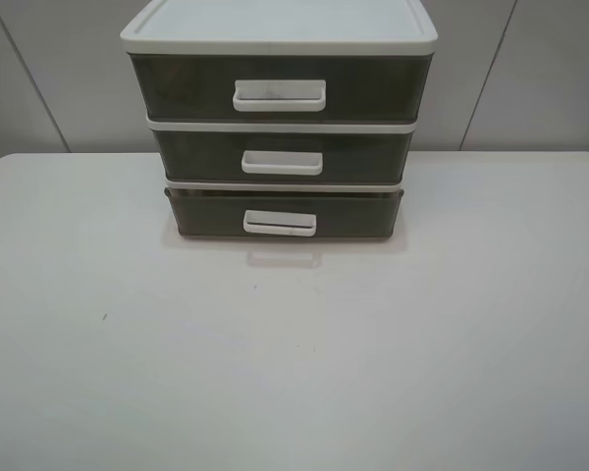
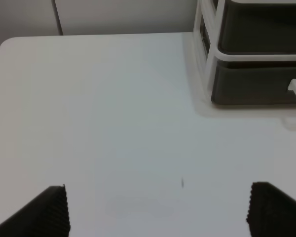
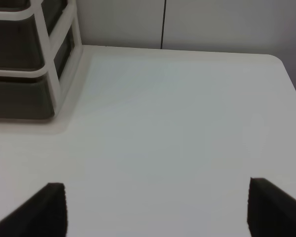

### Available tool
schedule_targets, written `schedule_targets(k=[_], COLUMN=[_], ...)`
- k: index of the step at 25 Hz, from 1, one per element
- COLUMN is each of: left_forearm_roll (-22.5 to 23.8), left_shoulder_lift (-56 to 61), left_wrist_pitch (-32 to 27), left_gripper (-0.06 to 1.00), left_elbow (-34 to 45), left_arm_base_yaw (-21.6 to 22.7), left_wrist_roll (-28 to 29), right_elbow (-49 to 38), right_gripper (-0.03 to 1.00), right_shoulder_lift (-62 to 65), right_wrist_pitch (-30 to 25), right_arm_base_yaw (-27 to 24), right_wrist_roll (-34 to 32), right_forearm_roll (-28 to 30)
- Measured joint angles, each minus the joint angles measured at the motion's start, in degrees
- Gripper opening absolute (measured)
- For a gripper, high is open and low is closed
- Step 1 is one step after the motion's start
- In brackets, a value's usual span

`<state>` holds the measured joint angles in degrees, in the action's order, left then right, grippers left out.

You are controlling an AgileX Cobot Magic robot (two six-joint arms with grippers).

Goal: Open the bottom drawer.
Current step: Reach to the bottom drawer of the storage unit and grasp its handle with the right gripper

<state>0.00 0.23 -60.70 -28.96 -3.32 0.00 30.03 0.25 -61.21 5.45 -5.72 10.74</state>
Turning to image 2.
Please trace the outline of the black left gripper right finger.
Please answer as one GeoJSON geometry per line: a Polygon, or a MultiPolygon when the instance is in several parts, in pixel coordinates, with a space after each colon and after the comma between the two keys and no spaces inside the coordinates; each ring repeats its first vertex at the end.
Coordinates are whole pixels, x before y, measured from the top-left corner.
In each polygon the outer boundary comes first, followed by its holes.
{"type": "Polygon", "coordinates": [[[246,221],[252,237],[296,237],[296,200],[268,182],[254,182],[246,221]]]}

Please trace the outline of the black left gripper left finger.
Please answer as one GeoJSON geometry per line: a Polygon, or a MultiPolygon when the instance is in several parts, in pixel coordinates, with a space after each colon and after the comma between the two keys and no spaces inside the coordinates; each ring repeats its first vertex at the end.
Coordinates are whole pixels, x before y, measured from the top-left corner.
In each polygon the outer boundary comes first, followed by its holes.
{"type": "Polygon", "coordinates": [[[50,186],[0,224],[0,237],[68,237],[66,186],[50,186]]]}

